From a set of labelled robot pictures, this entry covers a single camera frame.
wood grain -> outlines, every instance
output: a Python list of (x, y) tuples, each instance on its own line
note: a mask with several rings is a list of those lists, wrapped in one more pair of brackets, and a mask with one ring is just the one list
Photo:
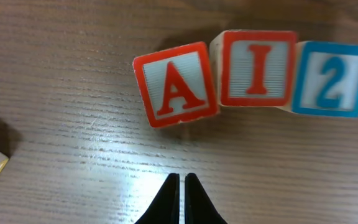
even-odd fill
[(358, 44), (358, 1), (0, 0), (0, 223), (134, 223), (170, 172), (197, 173), (230, 224), (358, 223), (358, 119), (150, 128), (133, 58), (230, 28)]

red-bordered block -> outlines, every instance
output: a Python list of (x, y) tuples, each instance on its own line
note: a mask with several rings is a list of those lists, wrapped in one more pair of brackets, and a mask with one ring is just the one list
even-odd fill
[(210, 45), (223, 106), (283, 106), (291, 97), (296, 33), (227, 30)]
[(205, 43), (143, 55), (133, 66), (152, 127), (219, 113)]

blue-bordered block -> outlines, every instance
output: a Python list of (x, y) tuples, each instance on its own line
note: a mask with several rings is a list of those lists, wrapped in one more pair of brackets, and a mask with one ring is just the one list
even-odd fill
[(358, 117), (358, 45), (297, 44), (298, 71), (290, 108), (298, 114)]

red letter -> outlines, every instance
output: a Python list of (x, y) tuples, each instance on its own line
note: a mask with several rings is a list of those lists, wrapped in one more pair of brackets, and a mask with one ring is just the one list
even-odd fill
[[(174, 93), (172, 92), (172, 86), (175, 86), (177, 89)], [(169, 102), (172, 98), (176, 97), (184, 97), (186, 100), (186, 104), (183, 105), (183, 109), (190, 109), (205, 104), (204, 100), (197, 99), (194, 93), (189, 89), (174, 64), (172, 62), (168, 62), (162, 107), (159, 111), (157, 111), (157, 115), (161, 116), (172, 113), (173, 108), (169, 106)]]
[(252, 76), (251, 87), (247, 90), (248, 94), (266, 94), (264, 87), (265, 62), (266, 56), (271, 51), (271, 46), (252, 44), (248, 50), (254, 53), (254, 74)]

wooden surface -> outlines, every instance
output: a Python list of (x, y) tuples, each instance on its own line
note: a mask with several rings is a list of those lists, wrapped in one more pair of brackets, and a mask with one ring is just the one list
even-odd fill
[(133, 58), (233, 28), (358, 44), (358, 1), (0, 0), (0, 223), (134, 223), (170, 172), (197, 173), (229, 224), (358, 223), (358, 119), (150, 128)]

